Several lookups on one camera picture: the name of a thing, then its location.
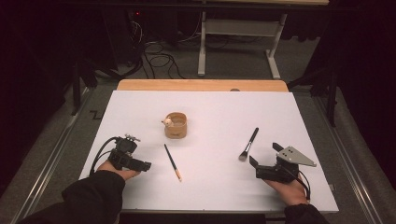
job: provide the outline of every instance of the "paintbrush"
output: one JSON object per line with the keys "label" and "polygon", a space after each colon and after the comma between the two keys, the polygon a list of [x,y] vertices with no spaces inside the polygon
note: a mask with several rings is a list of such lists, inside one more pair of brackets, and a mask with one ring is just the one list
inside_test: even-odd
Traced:
{"label": "paintbrush", "polygon": [[248,157],[248,151],[250,150],[251,144],[253,143],[254,138],[256,137],[257,132],[259,131],[259,128],[256,128],[254,130],[253,135],[251,135],[250,140],[248,140],[247,147],[245,147],[245,150],[241,153],[239,156],[240,161],[245,161]]}

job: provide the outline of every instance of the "hand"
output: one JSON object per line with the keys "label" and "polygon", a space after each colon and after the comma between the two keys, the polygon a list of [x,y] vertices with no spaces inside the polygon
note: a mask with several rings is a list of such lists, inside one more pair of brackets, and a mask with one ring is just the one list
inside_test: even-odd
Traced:
{"label": "hand", "polygon": [[114,173],[120,175],[124,180],[128,180],[128,179],[140,174],[140,172],[133,171],[133,170],[117,170],[116,168],[114,168],[113,164],[111,164],[110,161],[103,162],[102,165],[100,165],[98,167],[98,171],[99,170],[107,170],[107,171],[114,172]]}
{"label": "hand", "polygon": [[308,200],[305,198],[304,187],[297,180],[293,180],[289,184],[283,184],[272,180],[264,180],[264,182],[277,191],[280,198],[287,206],[300,203],[308,204]]}

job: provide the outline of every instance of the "wooden plank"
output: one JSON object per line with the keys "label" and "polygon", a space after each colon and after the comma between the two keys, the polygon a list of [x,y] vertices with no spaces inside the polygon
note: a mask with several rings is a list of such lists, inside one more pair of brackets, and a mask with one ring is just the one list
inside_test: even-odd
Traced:
{"label": "wooden plank", "polygon": [[118,91],[289,91],[282,80],[124,79]]}

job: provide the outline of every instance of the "cable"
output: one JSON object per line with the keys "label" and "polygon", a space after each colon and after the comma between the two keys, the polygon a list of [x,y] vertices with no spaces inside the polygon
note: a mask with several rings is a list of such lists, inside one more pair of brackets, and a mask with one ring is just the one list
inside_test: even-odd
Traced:
{"label": "cable", "polygon": [[299,182],[299,183],[305,188],[305,192],[306,192],[305,198],[306,198],[306,199],[308,200],[308,202],[309,202],[309,201],[311,200],[311,187],[309,186],[309,182],[308,182],[308,180],[306,179],[305,175],[304,175],[301,171],[299,171],[299,173],[303,174],[303,176],[304,176],[306,182],[308,182],[308,186],[309,186],[309,187],[307,187],[306,184],[305,184],[298,176],[295,176],[289,169],[287,169],[287,168],[285,168],[285,167],[283,167],[283,166],[282,166],[281,169],[283,169],[284,171],[286,171],[287,173],[289,173],[291,176],[293,176],[294,179],[297,180],[297,182]]}
{"label": "cable", "polygon": [[[158,49],[158,50],[156,50],[156,51],[152,51],[152,52],[147,52],[147,49],[148,49],[149,47],[151,47],[151,46],[154,46],[154,45],[160,46],[160,49]],[[170,54],[162,53],[162,52],[163,52],[163,45],[162,45],[160,42],[150,42],[150,43],[148,43],[148,44],[146,45],[146,47],[145,47],[144,56],[145,56],[145,59],[146,59],[148,65],[150,66],[150,69],[151,69],[151,73],[152,73],[152,75],[153,75],[153,78],[154,78],[154,79],[156,78],[156,75],[155,75],[155,72],[154,72],[154,68],[165,67],[166,65],[169,64],[167,73],[168,73],[168,76],[169,76],[171,79],[173,79],[173,77],[171,76],[170,70],[171,70],[171,68],[172,68],[173,66],[175,66],[175,68],[177,69],[177,75],[178,75],[179,77],[185,79],[185,77],[183,77],[183,76],[180,74],[180,70],[178,69],[178,66],[177,66],[177,63],[176,63],[175,58],[174,58],[172,55],[170,55]],[[155,64],[155,63],[153,62],[153,61],[155,61],[155,60],[163,59],[163,58],[166,59],[165,63]]]}
{"label": "cable", "polygon": [[149,74],[148,74],[148,71],[146,71],[145,65],[142,64],[142,68],[143,68],[143,71],[146,74],[146,78],[149,79]]}
{"label": "cable", "polygon": [[95,159],[93,160],[92,167],[90,170],[90,176],[95,173],[95,165],[99,161],[99,159],[104,155],[104,154],[100,155],[102,153],[103,149],[109,142],[111,142],[113,140],[120,140],[120,137],[112,137],[112,138],[108,139],[107,141],[105,141],[105,143],[101,146],[101,148],[99,149],[98,153],[95,156]]}
{"label": "cable", "polygon": [[227,39],[227,38],[223,38],[223,39],[221,39],[221,41],[222,41],[222,40],[225,40],[225,43],[224,43],[223,45],[221,45],[220,47],[211,47],[211,46],[207,45],[207,41],[206,41],[205,47],[207,47],[207,48],[209,48],[209,49],[222,49],[222,48],[224,48],[225,46],[227,46],[228,43],[230,42],[230,40]]}
{"label": "cable", "polygon": [[134,43],[134,37],[136,36],[137,28],[139,28],[139,30],[140,30],[139,41],[136,43],[136,45],[139,45],[140,42],[142,42],[143,29],[142,29],[142,27],[140,26],[139,23],[137,23],[137,22],[135,22],[135,21],[131,21],[131,23],[134,24],[134,26],[135,26],[135,29],[134,29],[134,36],[130,36],[130,37],[131,37],[131,40],[132,40],[132,43]]}
{"label": "cable", "polygon": [[105,156],[107,153],[110,153],[110,151],[107,151],[107,152],[104,152],[104,153],[102,153],[102,155],[100,155],[99,157],[98,157],[98,160],[100,160],[103,156]]}
{"label": "cable", "polygon": [[109,75],[109,77],[105,77],[105,76],[101,76],[97,73],[95,73],[96,77],[99,78],[103,78],[103,79],[111,79],[111,78],[115,78],[117,80],[123,80],[124,78],[130,76],[131,74],[137,72],[141,67],[143,66],[143,60],[141,58],[138,59],[137,64],[134,66],[134,68],[132,68],[131,70],[129,70],[128,72],[120,75],[117,72],[113,71],[112,69],[107,69],[104,67],[98,67],[99,70],[103,71],[105,74]]}
{"label": "cable", "polygon": [[196,25],[195,30],[194,30],[194,32],[192,33],[192,35],[191,35],[190,37],[188,37],[187,39],[178,40],[177,42],[178,42],[178,43],[182,43],[182,42],[189,41],[189,40],[192,40],[192,39],[194,39],[194,38],[200,36],[201,34],[198,34],[198,35],[196,35],[196,34],[197,34],[197,32],[198,32],[198,28],[199,28],[199,24],[201,23],[201,19],[202,19],[202,13],[199,14],[199,19],[198,19],[197,25]]}

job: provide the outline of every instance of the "small wooden cup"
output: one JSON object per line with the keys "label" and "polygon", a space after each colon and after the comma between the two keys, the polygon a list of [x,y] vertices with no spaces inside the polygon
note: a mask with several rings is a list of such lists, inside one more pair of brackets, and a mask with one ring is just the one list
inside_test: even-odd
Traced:
{"label": "small wooden cup", "polygon": [[183,113],[173,112],[166,116],[171,118],[173,125],[165,126],[165,135],[168,138],[180,139],[187,135],[187,117]]}

